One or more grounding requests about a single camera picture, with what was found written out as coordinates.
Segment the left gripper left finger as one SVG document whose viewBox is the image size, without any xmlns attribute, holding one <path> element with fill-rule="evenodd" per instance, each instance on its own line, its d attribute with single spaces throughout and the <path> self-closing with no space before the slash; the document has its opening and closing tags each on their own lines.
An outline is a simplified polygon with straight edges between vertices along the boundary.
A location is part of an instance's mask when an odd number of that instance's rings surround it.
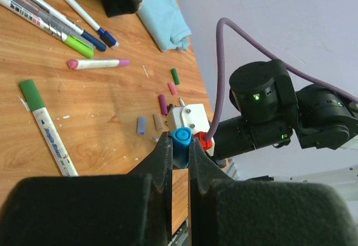
<svg viewBox="0 0 358 246">
<path fill-rule="evenodd" d="M 167 245 L 173 142 L 164 132 L 127 174 L 29 177 L 1 207 L 2 245 Z"/>
</svg>

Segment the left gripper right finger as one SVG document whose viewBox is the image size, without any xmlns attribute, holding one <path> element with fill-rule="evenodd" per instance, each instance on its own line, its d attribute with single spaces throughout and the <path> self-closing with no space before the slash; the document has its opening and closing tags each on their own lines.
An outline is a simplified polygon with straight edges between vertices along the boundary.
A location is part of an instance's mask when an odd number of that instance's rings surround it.
<svg viewBox="0 0 358 246">
<path fill-rule="evenodd" d="M 316 183 L 236 181 L 193 138 L 189 147 L 191 245 L 356 245 L 341 196 Z"/>
</svg>

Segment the bright blue pen cap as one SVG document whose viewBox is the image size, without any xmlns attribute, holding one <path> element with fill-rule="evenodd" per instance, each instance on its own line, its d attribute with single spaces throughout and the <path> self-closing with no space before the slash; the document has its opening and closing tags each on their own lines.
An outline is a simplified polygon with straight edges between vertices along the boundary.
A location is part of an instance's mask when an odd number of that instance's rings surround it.
<svg viewBox="0 0 358 246">
<path fill-rule="evenodd" d="M 172 132 L 173 164 L 179 169 L 186 169 L 189 162 L 189 146 L 192 131 L 188 127 L 181 127 Z"/>
</svg>

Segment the lavender pen cap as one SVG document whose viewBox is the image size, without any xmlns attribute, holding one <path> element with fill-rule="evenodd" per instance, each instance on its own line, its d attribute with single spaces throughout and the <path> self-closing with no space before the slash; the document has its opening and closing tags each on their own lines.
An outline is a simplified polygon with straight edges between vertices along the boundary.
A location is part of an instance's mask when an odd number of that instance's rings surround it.
<svg viewBox="0 0 358 246">
<path fill-rule="evenodd" d="M 137 118 L 137 127 L 136 127 L 136 133 L 140 136 L 143 136 L 146 132 L 146 117 L 145 116 L 139 116 Z"/>
</svg>

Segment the small salmon pen cap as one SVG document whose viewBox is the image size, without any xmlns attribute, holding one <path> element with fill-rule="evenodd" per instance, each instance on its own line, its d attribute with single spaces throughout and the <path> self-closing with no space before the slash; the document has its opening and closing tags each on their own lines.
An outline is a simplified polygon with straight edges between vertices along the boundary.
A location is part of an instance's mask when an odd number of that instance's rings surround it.
<svg viewBox="0 0 358 246">
<path fill-rule="evenodd" d="M 153 115 L 153 120 L 154 120 L 154 124 L 155 124 L 155 127 L 157 130 L 163 129 L 163 121 L 162 121 L 161 114 L 155 113 Z"/>
</svg>

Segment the purple pen cap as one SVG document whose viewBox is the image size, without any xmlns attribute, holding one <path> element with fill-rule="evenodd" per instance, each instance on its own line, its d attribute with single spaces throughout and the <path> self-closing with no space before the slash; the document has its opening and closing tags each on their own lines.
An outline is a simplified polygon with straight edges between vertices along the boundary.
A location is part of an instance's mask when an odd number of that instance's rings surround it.
<svg viewBox="0 0 358 246">
<path fill-rule="evenodd" d="M 168 114 L 168 109 L 167 109 L 167 103 L 166 103 L 165 95 L 160 94 L 158 96 L 158 101 L 159 101 L 159 105 L 160 105 L 160 109 L 161 109 L 161 114 L 167 115 Z"/>
</svg>

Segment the black pen cap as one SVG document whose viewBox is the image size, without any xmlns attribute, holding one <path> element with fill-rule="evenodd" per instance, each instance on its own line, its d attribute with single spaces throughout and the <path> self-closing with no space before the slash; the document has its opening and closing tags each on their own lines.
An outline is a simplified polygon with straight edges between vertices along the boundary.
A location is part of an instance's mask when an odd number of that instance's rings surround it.
<svg viewBox="0 0 358 246">
<path fill-rule="evenodd" d="M 167 106 L 167 112 L 170 112 L 170 110 L 173 108 L 173 104 L 170 103 L 168 106 Z"/>
</svg>

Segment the pink pen cap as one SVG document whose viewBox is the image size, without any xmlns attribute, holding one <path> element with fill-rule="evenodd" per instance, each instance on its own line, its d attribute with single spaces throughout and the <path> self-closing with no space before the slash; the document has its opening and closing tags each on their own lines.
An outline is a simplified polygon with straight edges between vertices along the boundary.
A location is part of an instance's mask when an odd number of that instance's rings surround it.
<svg viewBox="0 0 358 246">
<path fill-rule="evenodd" d="M 170 90 L 171 95 L 176 95 L 177 94 L 177 89 L 176 89 L 176 85 L 173 82 L 168 82 L 168 88 Z"/>
</svg>

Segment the green pen cap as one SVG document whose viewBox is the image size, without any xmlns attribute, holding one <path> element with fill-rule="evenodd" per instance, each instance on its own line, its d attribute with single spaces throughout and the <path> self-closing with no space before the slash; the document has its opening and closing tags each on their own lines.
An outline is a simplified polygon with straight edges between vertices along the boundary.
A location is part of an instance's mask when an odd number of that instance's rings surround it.
<svg viewBox="0 0 358 246">
<path fill-rule="evenodd" d="M 176 68 L 171 69 L 171 74 L 172 74 L 174 84 L 179 85 L 180 84 L 180 79 L 179 79 L 179 76 L 178 76 Z"/>
</svg>

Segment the magenta cap marker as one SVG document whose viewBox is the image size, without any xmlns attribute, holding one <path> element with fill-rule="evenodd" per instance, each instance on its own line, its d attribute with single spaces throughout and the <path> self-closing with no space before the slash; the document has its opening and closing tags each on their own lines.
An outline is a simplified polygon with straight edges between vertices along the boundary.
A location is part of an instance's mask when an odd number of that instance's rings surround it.
<svg viewBox="0 0 358 246">
<path fill-rule="evenodd" d="M 129 59 L 71 59 L 67 66 L 71 70 L 126 67 Z"/>
</svg>

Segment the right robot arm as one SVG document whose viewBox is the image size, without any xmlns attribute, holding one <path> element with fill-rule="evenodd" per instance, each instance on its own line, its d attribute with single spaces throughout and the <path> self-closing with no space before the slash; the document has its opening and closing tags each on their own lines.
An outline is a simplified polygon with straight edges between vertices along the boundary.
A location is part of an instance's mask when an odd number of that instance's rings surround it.
<svg viewBox="0 0 358 246">
<path fill-rule="evenodd" d="M 357 137 L 357 112 L 337 92 L 317 84 L 295 91 L 281 60 L 239 67 L 229 78 L 229 99 L 240 116 L 219 123 L 215 160 L 273 146 L 335 150 Z"/>
</svg>

